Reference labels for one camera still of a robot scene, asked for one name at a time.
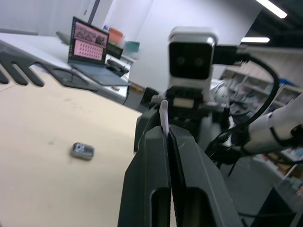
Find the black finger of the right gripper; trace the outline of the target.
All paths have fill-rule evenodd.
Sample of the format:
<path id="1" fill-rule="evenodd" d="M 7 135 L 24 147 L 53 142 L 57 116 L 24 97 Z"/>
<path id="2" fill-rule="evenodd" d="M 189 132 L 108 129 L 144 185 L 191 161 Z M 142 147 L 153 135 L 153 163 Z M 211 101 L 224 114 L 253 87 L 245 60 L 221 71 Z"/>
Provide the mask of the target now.
<path id="1" fill-rule="evenodd" d="M 222 132 L 220 123 L 214 122 L 213 114 L 204 117 L 199 126 L 197 143 L 206 152 L 208 145 Z"/>
<path id="2" fill-rule="evenodd" d="M 156 126 L 160 126 L 159 108 L 151 108 L 137 118 L 135 137 L 134 137 L 134 152 L 137 152 L 144 138 L 144 135 L 149 130 Z"/>

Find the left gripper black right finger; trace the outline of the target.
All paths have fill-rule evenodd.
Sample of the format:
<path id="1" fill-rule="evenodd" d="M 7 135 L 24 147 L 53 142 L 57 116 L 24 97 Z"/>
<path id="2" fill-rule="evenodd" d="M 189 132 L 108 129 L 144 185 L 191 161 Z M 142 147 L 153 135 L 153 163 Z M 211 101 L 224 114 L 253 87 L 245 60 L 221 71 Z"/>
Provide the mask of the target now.
<path id="1" fill-rule="evenodd" d="M 223 177 L 185 129 L 169 128 L 168 157 L 178 227 L 241 227 Z"/>

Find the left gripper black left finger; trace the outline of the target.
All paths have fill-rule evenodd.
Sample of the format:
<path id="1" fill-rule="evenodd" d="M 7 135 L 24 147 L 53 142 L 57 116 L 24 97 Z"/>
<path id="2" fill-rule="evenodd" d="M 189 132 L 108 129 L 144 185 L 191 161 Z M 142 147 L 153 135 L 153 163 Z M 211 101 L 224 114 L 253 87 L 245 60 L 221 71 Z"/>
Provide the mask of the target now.
<path id="1" fill-rule="evenodd" d="M 171 183 L 167 140 L 160 126 L 148 131 L 124 176 L 119 227 L 168 227 Z"/>

